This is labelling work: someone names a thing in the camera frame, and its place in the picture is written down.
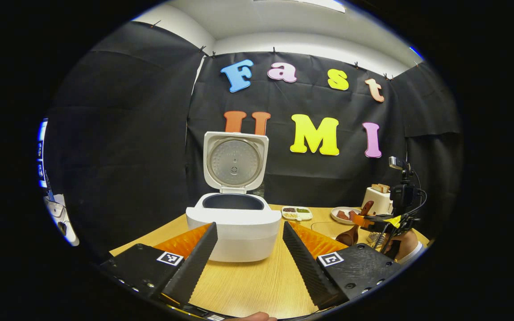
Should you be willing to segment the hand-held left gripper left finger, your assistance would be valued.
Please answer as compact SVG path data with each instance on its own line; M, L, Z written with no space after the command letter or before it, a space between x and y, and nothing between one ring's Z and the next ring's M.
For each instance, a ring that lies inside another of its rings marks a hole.
M100 270L145 299L183 308L217 240L217 225L211 222L155 247L136 243L100 264Z

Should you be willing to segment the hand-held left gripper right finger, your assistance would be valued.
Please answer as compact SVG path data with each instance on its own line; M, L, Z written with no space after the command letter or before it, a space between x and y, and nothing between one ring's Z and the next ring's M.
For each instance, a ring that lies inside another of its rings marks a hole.
M283 241L319 309L357 301L402 268L367 244L345 246L290 221L284 222Z

